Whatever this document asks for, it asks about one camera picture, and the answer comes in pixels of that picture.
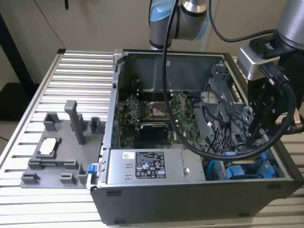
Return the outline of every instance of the black cable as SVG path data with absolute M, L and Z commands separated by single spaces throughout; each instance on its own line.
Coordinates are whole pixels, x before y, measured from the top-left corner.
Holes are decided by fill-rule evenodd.
M 254 34 L 251 34 L 251 35 L 247 35 L 247 36 L 244 36 L 244 37 L 240 37 L 240 38 L 227 39 L 227 38 L 223 37 L 223 36 L 220 34 L 220 32 L 218 31 L 218 29 L 216 28 L 216 26 L 215 26 L 215 24 L 214 24 L 214 21 L 213 21 L 213 18 L 212 18 L 212 12 L 211 12 L 211 0 L 209 0 L 208 13 L 209 13 L 209 17 L 210 17 L 210 23 L 211 23 L 211 25 L 212 25 L 212 28 L 213 28 L 214 32 L 217 34 L 217 36 L 218 36 L 221 40 L 223 40 L 223 41 L 225 41 L 225 42 L 228 42 L 228 43 L 240 42 L 240 41 L 243 41 L 243 40 L 252 39 L 252 38 L 255 38 L 255 37 L 262 36 L 262 35 L 271 34 L 271 33 L 274 33 L 274 32 L 276 31 L 275 29 L 269 29 L 269 30 L 257 32 L 257 33 L 254 33 Z
M 3 138 L 3 137 L 1 137 L 1 136 L 0 136 L 0 139 L 3 139 L 3 140 L 5 140 L 5 141 L 7 141 L 7 142 L 9 141 L 8 139 Z
M 150 27 L 150 13 L 151 13 L 152 2 L 153 2 L 153 0 L 150 0 L 150 4 L 149 4 L 149 14 L 148 14 L 149 27 Z
M 51 28 L 51 30 L 54 32 L 54 34 L 57 36 L 57 38 L 59 39 L 60 43 L 62 44 L 62 46 L 66 49 L 66 46 L 63 44 L 63 42 L 61 41 L 61 39 L 59 38 L 59 36 L 57 35 L 57 33 L 53 30 L 52 26 L 50 25 L 47 17 L 44 15 L 42 9 L 40 8 L 40 6 L 38 5 L 38 3 L 36 2 L 36 0 L 33 0 L 34 3 L 36 4 L 36 6 L 38 7 L 38 9 L 40 10 L 40 12 L 42 13 L 44 19 L 47 21 L 48 26 Z
M 212 140 L 212 142 L 210 143 L 210 145 L 209 145 L 209 147 L 208 147 L 206 153 L 209 153 L 209 151 L 210 151 L 211 148 L 212 148 L 212 149 L 214 150 L 214 152 L 215 152 L 215 149 L 213 148 L 213 145 L 214 145 L 214 143 L 215 143 L 215 141 L 216 141 L 217 138 L 216 138 L 216 135 L 215 135 L 215 128 L 214 128 L 213 126 L 211 126 L 211 128 L 212 128 L 212 130 L 213 130 L 214 136 L 213 136 L 213 140 Z
M 206 153 L 205 150 L 201 151 L 197 149 L 196 147 L 192 146 L 187 139 L 183 136 L 182 133 L 180 133 L 178 127 L 176 126 L 174 116 L 172 114 L 171 106 L 169 103 L 168 95 L 167 95 L 167 78 L 166 78 L 166 60 L 167 60 L 167 46 L 169 41 L 169 35 L 172 27 L 173 17 L 176 11 L 176 8 L 178 6 L 178 0 L 174 0 L 173 7 L 169 16 L 169 21 L 167 25 L 167 30 L 165 34 L 165 41 L 163 45 L 163 51 L 162 51 L 162 63 L 161 63 L 161 70 L 162 70 L 162 89 L 163 89 L 163 97 L 164 101 L 166 103 L 167 112 L 170 118 L 171 125 L 176 133 L 176 135 L 179 137 L 181 142 L 192 152 L 199 156 L 205 156 L 206 158 L 215 159 L 215 160 L 243 160 L 250 157 L 253 157 L 255 155 L 258 155 L 266 150 L 268 150 L 270 147 L 272 147 L 284 134 L 285 130 L 289 126 L 290 122 L 292 121 L 295 113 L 295 107 L 296 107 L 296 100 L 295 100 L 295 94 L 291 88 L 291 86 L 288 83 L 281 84 L 281 90 L 284 91 L 287 94 L 288 100 L 289 100 L 289 106 L 288 106 L 288 113 L 285 121 L 280 125 L 280 128 L 275 133 L 273 138 L 268 140 L 264 145 L 260 146 L 257 149 L 238 154 L 238 155 L 218 155 L 218 154 L 211 154 Z
M 247 123 L 242 117 L 237 116 L 236 114 L 239 114 L 239 113 L 235 113 L 235 112 L 228 113 L 228 115 L 231 115 L 231 116 L 237 118 L 240 122 L 242 122 L 244 125 L 249 127 L 249 123 Z
M 208 114 L 208 116 L 210 116 L 212 119 L 216 120 L 217 122 L 223 124 L 223 125 L 226 125 L 226 122 L 223 121 L 223 120 L 220 120 L 219 118 L 217 118 L 215 115 L 213 115 L 210 110 L 206 107 L 206 106 L 202 106 L 202 110 L 203 112 L 206 112 Z

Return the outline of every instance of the blue latch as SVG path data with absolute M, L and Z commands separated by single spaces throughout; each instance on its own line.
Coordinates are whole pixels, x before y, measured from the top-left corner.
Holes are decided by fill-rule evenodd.
M 97 168 L 98 168 L 97 165 L 88 165 L 88 167 L 87 167 L 87 173 L 97 174 Z

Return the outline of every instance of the green circuit board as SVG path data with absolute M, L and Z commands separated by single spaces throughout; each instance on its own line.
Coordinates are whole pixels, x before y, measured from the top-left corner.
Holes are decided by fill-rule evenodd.
M 201 149 L 206 143 L 200 136 L 191 100 L 183 92 L 171 94 L 171 109 L 176 125 L 193 146 Z M 182 142 L 173 131 L 162 101 L 138 101 L 134 97 L 120 103 L 121 149 L 183 148 Z M 143 125 L 161 125 L 168 128 L 168 135 L 157 141 L 143 140 L 140 129 Z

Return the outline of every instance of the slotted aluminum surface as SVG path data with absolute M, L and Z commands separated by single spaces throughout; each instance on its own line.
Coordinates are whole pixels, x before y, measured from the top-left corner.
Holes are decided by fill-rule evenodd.
M 21 189 L 20 178 L 44 130 L 42 120 L 49 111 L 67 119 L 63 105 L 78 102 L 85 119 L 106 120 L 112 85 L 112 53 L 67 51 L 58 55 L 24 118 L 0 157 L 0 225 L 22 228 L 106 227 L 87 190 Z M 286 148 L 304 174 L 304 134 L 284 136 Z M 271 202 L 251 219 L 138 224 L 138 227 L 255 227 L 303 228 L 304 188 L 287 199 Z

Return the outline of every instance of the circuit board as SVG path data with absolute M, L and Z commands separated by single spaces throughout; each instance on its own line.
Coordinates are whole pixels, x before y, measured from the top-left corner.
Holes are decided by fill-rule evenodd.
M 205 142 L 188 94 L 172 92 L 170 95 L 177 127 L 193 146 L 201 149 Z M 140 101 L 136 95 L 130 95 L 119 103 L 119 110 L 121 149 L 183 148 L 171 126 L 164 101 Z

